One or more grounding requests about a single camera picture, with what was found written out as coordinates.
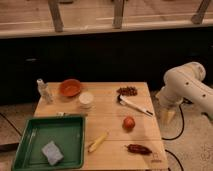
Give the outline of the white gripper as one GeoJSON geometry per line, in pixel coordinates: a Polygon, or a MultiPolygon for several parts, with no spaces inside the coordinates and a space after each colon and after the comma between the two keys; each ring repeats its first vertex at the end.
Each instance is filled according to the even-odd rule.
{"type": "Polygon", "coordinates": [[[159,104],[164,107],[162,110],[162,122],[169,124],[175,116],[175,111],[170,108],[179,106],[183,102],[183,98],[168,87],[162,87],[156,94],[156,98],[159,104]]]}

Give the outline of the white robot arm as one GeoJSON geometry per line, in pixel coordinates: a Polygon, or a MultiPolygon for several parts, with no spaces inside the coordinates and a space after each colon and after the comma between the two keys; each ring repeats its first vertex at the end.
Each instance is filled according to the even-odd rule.
{"type": "Polygon", "coordinates": [[[213,88],[203,83],[206,70],[199,62],[189,62],[165,72],[164,86],[157,93],[159,104],[167,111],[183,99],[198,105],[213,124],[213,88]]]}

